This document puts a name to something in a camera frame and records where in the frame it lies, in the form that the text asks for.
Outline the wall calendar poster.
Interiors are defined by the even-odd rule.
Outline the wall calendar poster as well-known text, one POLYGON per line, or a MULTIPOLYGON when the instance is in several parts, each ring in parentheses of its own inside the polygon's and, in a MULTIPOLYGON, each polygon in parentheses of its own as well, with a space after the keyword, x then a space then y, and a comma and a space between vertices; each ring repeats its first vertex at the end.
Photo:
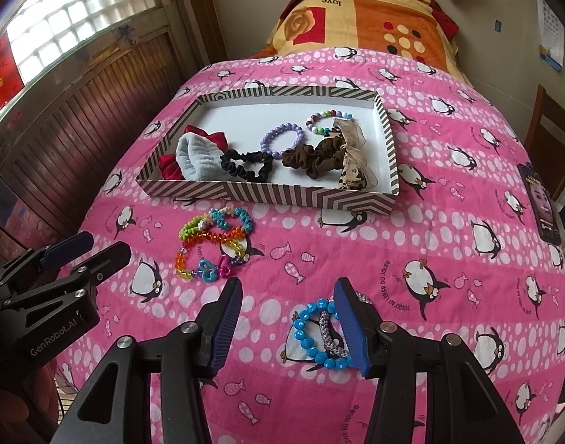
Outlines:
POLYGON ((564 27, 545 0, 536 0, 539 33, 539 55, 556 72, 564 62, 564 27))

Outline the striped cardboard box tray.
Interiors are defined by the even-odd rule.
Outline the striped cardboard box tray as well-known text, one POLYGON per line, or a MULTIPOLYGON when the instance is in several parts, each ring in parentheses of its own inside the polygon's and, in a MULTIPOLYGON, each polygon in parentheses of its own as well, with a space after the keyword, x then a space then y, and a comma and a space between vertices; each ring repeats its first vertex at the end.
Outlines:
POLYGON ((159 198, 227 198, 257 204, 294 205, 347 212, 392 212, 400 193, 397 155, 390 119, 377 92, 326 86, 275 86, 222 90, 194 97, 175 119, 136 178, 159 198), (353 119, 364 133, 364 155, 378 185, 370 191, 339 188, 339 171, 318 179, 282 164, 285 150, 316 147, 340 132, 336 118, 353 119), (187 125, 208 134, 223 132, 230 149, 263 151, 273 157, 265 184, 227 174, 223 181, 170 181, 161 176, 160 157, 173 154, 187 125))

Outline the brown scrunchie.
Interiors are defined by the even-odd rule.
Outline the brown scrunchie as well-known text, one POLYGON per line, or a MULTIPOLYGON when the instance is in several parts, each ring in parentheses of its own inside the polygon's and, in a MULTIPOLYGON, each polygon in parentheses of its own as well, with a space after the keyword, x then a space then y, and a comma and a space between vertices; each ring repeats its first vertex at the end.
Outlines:
POLYGON ((329 171, 342 169, 345 153, 343 137, 325 137, 316 147, 302 143, 295 149, 285 150, 282 164, 303 169, 309 178, 318 179, 329 171))

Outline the black scrunchie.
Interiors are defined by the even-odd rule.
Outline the black scrunchie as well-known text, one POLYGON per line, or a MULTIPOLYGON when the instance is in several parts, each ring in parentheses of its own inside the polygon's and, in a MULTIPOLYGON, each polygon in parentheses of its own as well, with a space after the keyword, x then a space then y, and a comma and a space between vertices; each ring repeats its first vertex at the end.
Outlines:
POLYGON ((220 163, 223 171, 232 178, 247 182, 265 184, 273 170, 273 157, 263 151, 238 152, 229 149, 221 154, 220 163))

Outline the red paper banner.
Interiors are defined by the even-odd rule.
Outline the red paper banner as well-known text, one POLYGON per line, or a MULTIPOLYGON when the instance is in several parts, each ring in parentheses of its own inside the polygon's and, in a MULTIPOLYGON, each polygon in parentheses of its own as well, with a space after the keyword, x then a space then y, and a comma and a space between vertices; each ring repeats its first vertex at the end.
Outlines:
POLYGON ((0 37, 0 109, 24 88, 7 32, 0 37))

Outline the pink penguin blanket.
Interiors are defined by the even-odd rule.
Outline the pink penguin blanket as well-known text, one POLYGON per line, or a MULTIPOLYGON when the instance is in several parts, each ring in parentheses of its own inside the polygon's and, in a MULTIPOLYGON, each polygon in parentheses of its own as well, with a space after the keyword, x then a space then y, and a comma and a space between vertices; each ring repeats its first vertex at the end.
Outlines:
POLYGON ((152 198, 137 176, 202 94, 264 86, 374 90, 395 136, 400 194, 388 215, 249 203, 254 232, 236 269, 241 314, 225 368, 203 393, 219 443, 359 443, 375 385, 318 369, 291 325, 340 277, 417 337, 459 335, 495 383, 524 439, 544 441, 565 374, 565 265, 539 235, 518 171, 527 153, 502 113, 428 65, 333 49, 211 65, 191 77, 111 172, 84 221, 97 249, 120 239, 128 267, 99 288, 101 321, 58 359, 81 386, 121 335, 165 335, 222 283, 174 270, 179 230, 214 202, 152 198))

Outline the wooden chair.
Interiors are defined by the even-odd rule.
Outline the wooden chair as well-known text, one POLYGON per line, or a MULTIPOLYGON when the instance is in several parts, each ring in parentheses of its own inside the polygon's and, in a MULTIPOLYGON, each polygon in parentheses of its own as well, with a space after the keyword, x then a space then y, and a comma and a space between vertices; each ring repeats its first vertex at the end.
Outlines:
POLYGON ((565 188, 565 109, 537 86, 524 147, 534 170, 556 201, 565 188))

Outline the black smartphone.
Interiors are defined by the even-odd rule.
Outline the black smartphone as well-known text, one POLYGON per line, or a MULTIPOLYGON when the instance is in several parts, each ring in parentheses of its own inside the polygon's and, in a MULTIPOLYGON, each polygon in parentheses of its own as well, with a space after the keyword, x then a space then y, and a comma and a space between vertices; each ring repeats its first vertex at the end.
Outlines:
POLYGON ((561 236, 553 213, 553 206, 540 176, 532 165, 517 164, 528 194, 540 239, 553 246, 561 244, 561 236))

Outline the light blue fluffy scrunchie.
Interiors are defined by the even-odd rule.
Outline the light blue fluffy scrunchie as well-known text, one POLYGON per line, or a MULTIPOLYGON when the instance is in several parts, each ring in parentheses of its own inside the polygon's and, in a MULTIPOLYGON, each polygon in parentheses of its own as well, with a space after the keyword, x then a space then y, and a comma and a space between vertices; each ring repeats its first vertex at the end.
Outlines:
POLYGON ((176 147, 176 162, 185 181, 223 181, 220 157, 223 151, 206 137, 184 133, 176 147))

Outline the wooden panelled door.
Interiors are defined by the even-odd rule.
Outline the wooden panelled door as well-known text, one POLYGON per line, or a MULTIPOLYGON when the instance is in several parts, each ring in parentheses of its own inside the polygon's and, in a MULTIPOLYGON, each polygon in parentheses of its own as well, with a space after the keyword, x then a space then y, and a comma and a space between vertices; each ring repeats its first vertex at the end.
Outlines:
POLYGON ((113 47, 0 124, 0 263, 78 230, 118 160, 184 80, 166 28, 113 47))

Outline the leopard ribbon hair bow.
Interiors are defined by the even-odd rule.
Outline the leopard ribbon hair bow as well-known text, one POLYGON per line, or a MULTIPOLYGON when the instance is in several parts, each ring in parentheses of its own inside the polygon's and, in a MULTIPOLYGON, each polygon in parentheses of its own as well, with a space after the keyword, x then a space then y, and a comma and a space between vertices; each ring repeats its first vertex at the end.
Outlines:
POLYGON ((343 145, 343 167, 340 173, 339 188, 351 191, 370 191, 379 181, 371 171, 364 155, 366 139, 364 133, 353 119, 336 118, 334 127, 340 130, 343 145))

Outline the red velvet bow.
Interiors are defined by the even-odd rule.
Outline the red velvet bow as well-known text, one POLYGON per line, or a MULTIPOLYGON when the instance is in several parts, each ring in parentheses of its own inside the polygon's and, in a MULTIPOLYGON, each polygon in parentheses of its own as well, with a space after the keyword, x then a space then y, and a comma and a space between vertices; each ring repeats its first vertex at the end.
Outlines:
POLYGON ((223 132, 208 134, 187 125, 173 154, 160 157, 159 170, 170 181, 223 181, 226 172, 221 157, 228 150, 223 132))

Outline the orange floral folded quilt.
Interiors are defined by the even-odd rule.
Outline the orange floral folded quilt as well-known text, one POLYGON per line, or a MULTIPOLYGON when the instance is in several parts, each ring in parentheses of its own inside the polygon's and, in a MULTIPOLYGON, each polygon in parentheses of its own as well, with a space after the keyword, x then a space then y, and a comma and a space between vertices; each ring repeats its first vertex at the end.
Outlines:
POLYGON ((367 49, 425 63, 468 82, 458 63, 458 31, 436 0, 290 0, 256 55, 367 49))

